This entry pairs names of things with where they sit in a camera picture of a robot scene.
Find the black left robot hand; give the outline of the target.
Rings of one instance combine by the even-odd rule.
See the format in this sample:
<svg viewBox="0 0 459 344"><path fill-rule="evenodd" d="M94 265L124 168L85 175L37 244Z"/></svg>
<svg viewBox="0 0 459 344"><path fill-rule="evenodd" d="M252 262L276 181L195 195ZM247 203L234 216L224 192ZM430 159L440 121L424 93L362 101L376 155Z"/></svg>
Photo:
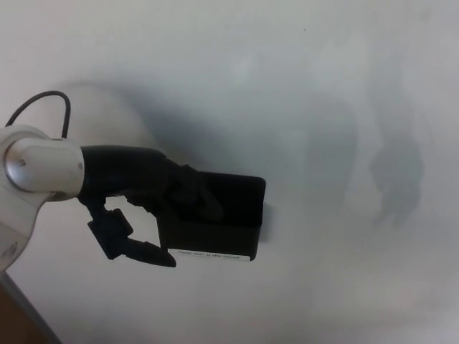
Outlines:
<svg viewBox="0 0 459 344"><path fill-rule="evenodd" d="M85 176L79 202L92 220L88 226L108 259L121 255L162 267L175 267L166 249L130 238L133 228L119 209L108 210L110 197L123 196L157 219L176 218L181 210L218 221L223 209L204 178L188 165L151 148L96 145L82 148Z"/></svg>

